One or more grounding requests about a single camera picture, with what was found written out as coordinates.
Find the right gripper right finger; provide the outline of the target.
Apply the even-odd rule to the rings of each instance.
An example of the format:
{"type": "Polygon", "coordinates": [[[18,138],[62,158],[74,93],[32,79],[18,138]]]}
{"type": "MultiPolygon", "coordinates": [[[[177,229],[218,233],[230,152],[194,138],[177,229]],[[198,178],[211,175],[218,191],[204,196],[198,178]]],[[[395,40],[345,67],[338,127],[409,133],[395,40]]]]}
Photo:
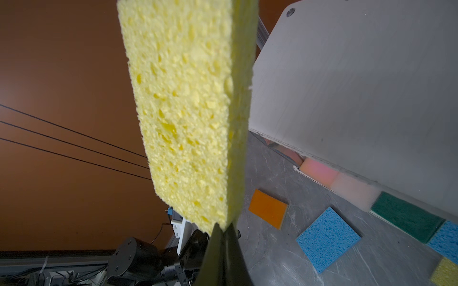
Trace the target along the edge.
{"type": "Polygon", "coordinates": [[[224,285],[253,285],[238,242],[238,232],[233,224],[224,232],[224,285]]]}

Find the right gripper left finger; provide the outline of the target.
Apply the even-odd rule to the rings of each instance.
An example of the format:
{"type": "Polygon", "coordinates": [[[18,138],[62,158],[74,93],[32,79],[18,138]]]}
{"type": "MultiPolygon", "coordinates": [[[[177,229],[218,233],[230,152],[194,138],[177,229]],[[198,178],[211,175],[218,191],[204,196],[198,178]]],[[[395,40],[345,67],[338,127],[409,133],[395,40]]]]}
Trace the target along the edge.
{"type": "Polygon", "coordinates": [[[194,286],[224,286],[224,233],[215,224],[194,286]]]}

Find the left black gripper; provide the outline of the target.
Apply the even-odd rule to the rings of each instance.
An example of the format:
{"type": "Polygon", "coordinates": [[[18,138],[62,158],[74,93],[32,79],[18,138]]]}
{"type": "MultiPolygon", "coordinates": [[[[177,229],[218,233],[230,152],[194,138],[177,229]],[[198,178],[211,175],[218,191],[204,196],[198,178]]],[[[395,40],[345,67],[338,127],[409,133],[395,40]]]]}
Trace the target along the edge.
{"type": "Polygon", "coordinates": [[[208,235],[196,230],[180,254],[177,247],[158,250],[134,237],[116,249],[107,264],[108,286],[191,286],[200,272],[208,235]]]}

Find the pink sponge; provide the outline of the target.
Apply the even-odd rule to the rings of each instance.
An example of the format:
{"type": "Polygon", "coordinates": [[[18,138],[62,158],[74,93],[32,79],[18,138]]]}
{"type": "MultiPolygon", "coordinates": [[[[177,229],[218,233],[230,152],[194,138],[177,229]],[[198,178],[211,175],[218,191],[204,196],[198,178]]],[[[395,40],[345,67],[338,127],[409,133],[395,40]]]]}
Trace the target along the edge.
{"type": "Polygon", "coordinates": [[[292,161],[296,164],[295,170],[301,175],[328,190],[332,189],[331,186],[339,175],[337,170],[311,158],[301,157],[298,153],[286,147],[282,147],[281,152],[288,158],[292,159],[292,161]]]}

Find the white beige sponge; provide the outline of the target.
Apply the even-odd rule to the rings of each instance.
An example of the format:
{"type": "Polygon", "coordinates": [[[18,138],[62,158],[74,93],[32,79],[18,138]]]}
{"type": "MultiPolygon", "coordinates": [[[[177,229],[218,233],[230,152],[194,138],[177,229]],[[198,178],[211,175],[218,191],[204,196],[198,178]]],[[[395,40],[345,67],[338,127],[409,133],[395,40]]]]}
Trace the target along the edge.
{"type": "Polygon", "coordinates": [[[382,192],[373,185],[361,182],[343,173],[337,175],[330,189],[364,212],[370,212],[371,207],[382,192]]]}

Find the yellow green sponge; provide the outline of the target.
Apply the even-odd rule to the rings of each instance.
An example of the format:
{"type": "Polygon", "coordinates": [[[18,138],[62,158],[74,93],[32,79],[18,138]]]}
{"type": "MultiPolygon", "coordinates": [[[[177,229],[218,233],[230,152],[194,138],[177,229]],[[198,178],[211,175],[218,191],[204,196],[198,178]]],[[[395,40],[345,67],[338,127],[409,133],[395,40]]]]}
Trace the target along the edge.
{"type": "Polygon", "coordinates": [[[243,208],[257,1],[118,1],[156,194],[210,234],[243,208]]]}

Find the white two-tier shelf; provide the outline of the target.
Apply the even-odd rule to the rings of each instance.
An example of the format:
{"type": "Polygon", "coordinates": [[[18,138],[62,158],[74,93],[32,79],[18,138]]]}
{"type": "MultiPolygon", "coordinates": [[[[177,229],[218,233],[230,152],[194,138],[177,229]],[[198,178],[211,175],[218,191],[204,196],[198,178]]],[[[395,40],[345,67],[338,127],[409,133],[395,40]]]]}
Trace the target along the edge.
{"type": "Polygon", "coordinates": [[[254,65],[249,128],[457,221],[457,2],[288,5],[254,65]]]}

